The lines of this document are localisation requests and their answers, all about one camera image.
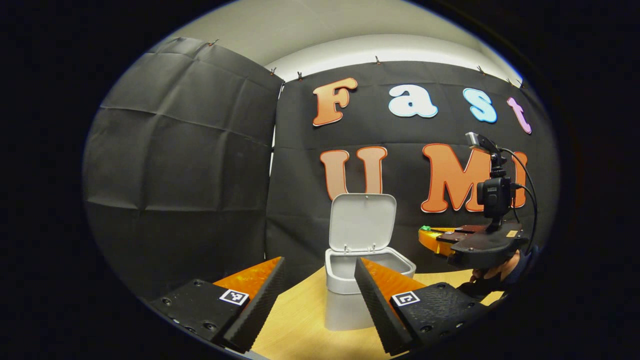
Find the screw hole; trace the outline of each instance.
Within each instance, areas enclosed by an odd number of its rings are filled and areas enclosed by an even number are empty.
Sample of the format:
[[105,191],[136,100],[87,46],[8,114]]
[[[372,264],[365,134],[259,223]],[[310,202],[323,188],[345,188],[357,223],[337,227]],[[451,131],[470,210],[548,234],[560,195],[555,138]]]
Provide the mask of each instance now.
[[207,330],[215,331],[217,327],[210,322],[205,322],[202,324]]

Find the box lid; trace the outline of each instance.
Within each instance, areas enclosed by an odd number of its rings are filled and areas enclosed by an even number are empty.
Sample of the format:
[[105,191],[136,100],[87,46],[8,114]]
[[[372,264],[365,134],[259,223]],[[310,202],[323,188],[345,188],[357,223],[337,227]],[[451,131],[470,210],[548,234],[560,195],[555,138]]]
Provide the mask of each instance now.
[[331,205],[329,246],[341,252],[382,249],[395,221],[396,198],[389,194],[340,194]]

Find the wooden table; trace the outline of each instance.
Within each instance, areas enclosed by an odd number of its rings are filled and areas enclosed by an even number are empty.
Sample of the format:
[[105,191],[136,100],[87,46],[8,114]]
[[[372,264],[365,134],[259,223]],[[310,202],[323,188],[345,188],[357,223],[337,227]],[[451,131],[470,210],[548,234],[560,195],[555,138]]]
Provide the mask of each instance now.
[[[425,286],[447,282],[455,287],[470,277],[471,270],[413,276]],[[324,328],[326,292],[326,272],[322,267],[280,294],[252,352],[272,360],[391,358],[383,350],[375,327],[335,332]],[[491,293],[482,303],[489,305],[501,295],[501,291]]]

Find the sticker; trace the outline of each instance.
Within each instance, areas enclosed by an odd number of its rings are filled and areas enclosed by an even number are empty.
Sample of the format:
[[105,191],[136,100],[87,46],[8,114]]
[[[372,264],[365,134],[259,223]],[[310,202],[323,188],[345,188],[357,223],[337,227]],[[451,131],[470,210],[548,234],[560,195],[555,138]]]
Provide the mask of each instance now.
[[245,293],[241,293],[240,291],[229,289],[224,294],[222,294],[222,296],[220,297],[220,300],[230,302],[231,304],[235,304],[235,305],[242,305],[244,304],[244,301],[248,298],[249,298],[249,294],[245,294]]
[[413,291],[393,295],[392,298],[398,306],[405,306],[420,301]]

